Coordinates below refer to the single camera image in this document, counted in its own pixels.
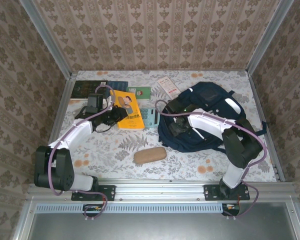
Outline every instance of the table surface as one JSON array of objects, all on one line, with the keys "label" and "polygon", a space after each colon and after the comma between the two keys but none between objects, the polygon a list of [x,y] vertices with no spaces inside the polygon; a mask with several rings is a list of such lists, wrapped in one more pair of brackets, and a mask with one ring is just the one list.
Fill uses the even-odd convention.
[{"label": "table surface", "polygon": [[[153,108],[159,99],[170,100],[157,83],[168,76],[184,91],[198,82],[214,82],[225,90],[234,90],[233,97],[243,106],[247,119],[257,131],[261,128],[256,103],[247,73],[244,71],[79,71],[76,80],[128,81],[129,86],[151,87],[151,100],[138,100],[140,108]],[[74,121],[74,113],[87,104],[86,100],[69,100],[61,128],[62,134]],[[102,131],[108,126],[98,126]],[[104,133],[92,133],[90,138],[73,152],[72,161],[77,173],[102,178],[163,179],[218,181],[229,165],[227,156],[212,149],[183,153],[166,148],[164,160],[143,165],[133,162],[134,153],[161,146],[157,128],[122,130],[117,126]],[[246,178],[251,182],[275,182],[276,177],[269,155],[253,166]]]}]

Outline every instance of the purple cable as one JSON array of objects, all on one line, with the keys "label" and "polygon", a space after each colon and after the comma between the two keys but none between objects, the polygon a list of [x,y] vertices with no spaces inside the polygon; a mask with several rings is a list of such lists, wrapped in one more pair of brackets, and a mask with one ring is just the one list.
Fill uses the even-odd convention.
[{"label": "purple cable", "polygon": [[90,119],[93,119],[93,118],[95,118],[95,117],[97,117],[97,116],[100,116],[101,114],[103,114],[103,113],[105,113],[106,111],[108,111],[108,110],[114,105],[115,99],[116,99],[116,95],[115,95],[115,91],[113,90],[112,87],[110,87],[110,86],[108,86],[108,85],[98,86],[98,87],[95,89],[94,92],[96,93],[100,88],[103,88],[103,87],[108,88],[108,89],[110,89],[110,90],[113,92],[113,95],[112,95],[112,103],[111,103],[108,107],[106,107],[104,110],[102,110],[101,112],[98,112],[98,113],[96,113],[96,114],[94,114],[94,115],[92,115],[92,116],[90,116],[90,117],[87,117],[87,118],[85,118],[85,119],[79,121],[75,126],[72,126],[72,127],[71,127],[71,128],[63,135],[63,137],[60,138],[60,140],[59,140],[59,141],[57,142],[57,144],[53,147],[53,149],[52,149],[52,151],[51,151],[51,153],[50,153],[50,157],[49,157],[49,161],[48,161],[48,181],[49,181],[49,187],[50,187],[52,193],[53,193],[54,195],[56,195],[56,196],[60,196],[60,195],[63,193],[63,191],[56,192],[56,190],[54,189],[53,182],[52,182],[51,165],[52,165],[52,159],[53,159],[53,156],[54,156],[54,154],[55,154],[55,151],[56,151],[57,147],[59,147],[59,145],[61,144],[61,142],[62,142],[63,140],[65,140],[66,137],[69,136],[69,134],[72,133],[72,131],[73,131],[77,126],[79,126],[80,124],[82,124],[82,123],[84,123],[84,122],[86,122],[86,121],[88,121],[88,120],[90,120]]},{"label": "purple cable", "polygon": [[90,209],[90,208],[93,208],[94,206],[87,206],[85,209],[84,209],[84,212],[83,212],[83,215],[85,216],[85,219],[96,219],[98,217],[100,217],[100,215],[105,211],[106,207],[107,207],[107,204],[108,204],[108,198],[107,196],[102,193],[102,192],[98,192],[98,191],[82,191],[82,190],[78,190],[78,193],[82,193],[82,194],[95,194],[95,195],[101,195],[102,197],[104,197],[105,199],[105,202],[104,202],[104,206],[103,208],[100,210],[100,212],[96,215],[96,216],[87,216],[87,210]]},{"label": "purple cable", "polygon": [[[167,105],[168,103],[167,103],[166,101],[164,101],[164,100],[157,100],[157,101],[155,102],[155,104],[154,104],[154,107],[155,107],[155,109],[157,110],[157,112],[160,113],[160,114],[163,115],[163,116],[167,116],[167,117],[180,117],[180,116],[187,116],[187,115],[201,115],[201,116],[206,116],[206,117],[209,117],[209,118],[211,118],[211,119],[217,120],[217,121],[219,121],[219,122],[221,122],[221,123],[229,124],[229,125],[231,125],[231,126],[237,128],[237,129],[239,129],[239,130],[241,130],[241,131],[244,131],[244,132],[246,132],[247,134],[249,134],[249,135],[251,135],[252,137],[254,137],[254,138],[258,141],[258,143],[260,143],[260,145],[262,146],[262,149],[263,149],[263,156],[262,156],[262,158],[260,158],[258,161],[255,161],[255,162],[252,162],[252,163],[248,164],[247,168],[245,169],[245,171],[244,171],[244,173],[243,173],[243,175],[242,175],[242,177],[241,177],[241,181],[242,181],[243,184],[247,185],[248,187],[250,187],[250,188],[252,188],[252,189],[254,189],[254,190],[256,191],[256,196],[255,196],[255,198],[254,198],[254,200],[253,200],[251,206],[250,206],[245,212],[243,212],[243,213],[237,215],[236,217],[241,217],[241,216],[245,215],[247,212],[249,212],[249,211],[251,210],[251,208],[256,204],[256,202],[257,202],[257,200],[258,200],[258,197],[259,197],[259,191],[258,191],[258,189],[257,189],[256,187],[254,187],[254,186],[252,186],[252,185],[246,183],[246,182],[244,181],[244,178],[245,178],[245,176],[247,175],[249,169],[250,169],[253,165],[256,165],[256,164],[258,164],[258,163],[260,163],[260,162],[262,162],[263,160],[266,159],[267,154],[268,154],[268,153],[267,153],[267,146],[266,146],[266,145],[262,142],[262,140],[261,140],[257,135],[255,135],[253,132],[251,132],[251,131],[249,131],[248,129],[245,129],[244,127],[239,126],[239,125],[237,125],[237,124],[235,124],[235,123],[233,123],[233,122],[230,122],[230,121],[228,121],[228,120],[225,120],[225,119],[222,118],[222,117],[219,117],[219,116],[216,116],[216,115],[207,113],[207,112],[202,113],[202,112],[199,112],[199,111],[184,112],[184,113],[176,113],[176,114],[168,114],[168,113],[164,113],[164,112],[162,112],[162,111],[159,110],[159,108],[158,108],[158,103],[159,103],[159,102],[163,102],[163,103],[165,103],[166,105]],[[233,216],[231,213],[229,213],[229,212],[227,212],[227,211],[224,211],[224,212],[225,212],[226,214],[232,216],[232,217],[235,217],[235,216]]]}]

